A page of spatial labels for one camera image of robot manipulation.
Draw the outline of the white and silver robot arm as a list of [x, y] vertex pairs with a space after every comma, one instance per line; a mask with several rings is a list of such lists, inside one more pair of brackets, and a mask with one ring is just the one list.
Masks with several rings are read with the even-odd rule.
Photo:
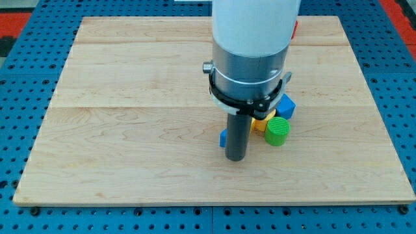
[[239, 100], [276, 89], [300, 0], [214, 0], [214, 85]]

